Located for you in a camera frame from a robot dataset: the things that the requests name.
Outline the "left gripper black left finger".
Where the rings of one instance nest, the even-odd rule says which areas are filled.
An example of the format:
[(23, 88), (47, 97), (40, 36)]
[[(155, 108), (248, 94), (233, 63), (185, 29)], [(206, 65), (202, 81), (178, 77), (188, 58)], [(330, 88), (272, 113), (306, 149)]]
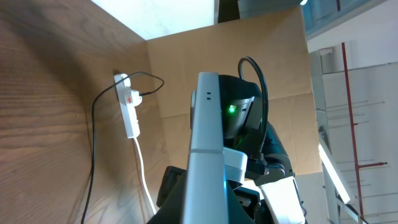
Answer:
[(158, 212), (147, 224), (180, 224), (183, 212), (186, 174), (182, 174)]

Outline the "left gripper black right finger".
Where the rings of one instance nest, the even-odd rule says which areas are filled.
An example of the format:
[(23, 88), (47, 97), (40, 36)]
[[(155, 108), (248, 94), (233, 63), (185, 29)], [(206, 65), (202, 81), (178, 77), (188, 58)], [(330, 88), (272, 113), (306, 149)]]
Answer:
[(229, 224), (254, 224), (253, 219), (246, 213), (239, 200), (236, 198), (229, 183), (226, 183), (226, 193)]

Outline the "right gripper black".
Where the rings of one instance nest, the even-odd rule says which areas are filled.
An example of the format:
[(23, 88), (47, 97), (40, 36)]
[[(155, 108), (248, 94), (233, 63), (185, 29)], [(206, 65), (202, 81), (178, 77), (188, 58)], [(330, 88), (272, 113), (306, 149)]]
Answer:
[(156, 205), (159, 207), (159, 209), (165, 202), (165, 199), (169, 196), (171, 190), (177, 183), (178, 178), (182, 174), (185, 174), (185, 170), (178, 167), (168, 166), (166, 168), (156, 201)]

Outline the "blue Galaxy smartphone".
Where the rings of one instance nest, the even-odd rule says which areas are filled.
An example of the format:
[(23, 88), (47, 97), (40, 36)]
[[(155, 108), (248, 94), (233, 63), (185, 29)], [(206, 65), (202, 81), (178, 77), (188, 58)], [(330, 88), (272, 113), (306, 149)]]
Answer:
[(194, 96), (181, 222), (228, 223), (219, 75), (199, 73)]

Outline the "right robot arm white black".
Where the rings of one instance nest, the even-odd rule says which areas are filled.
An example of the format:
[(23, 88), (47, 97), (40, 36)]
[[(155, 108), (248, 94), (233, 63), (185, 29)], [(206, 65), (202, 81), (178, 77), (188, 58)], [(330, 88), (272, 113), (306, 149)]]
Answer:
[(305, 223), (264, 80), (201, 72), (186, 169), (169, 166), (152, 223)]

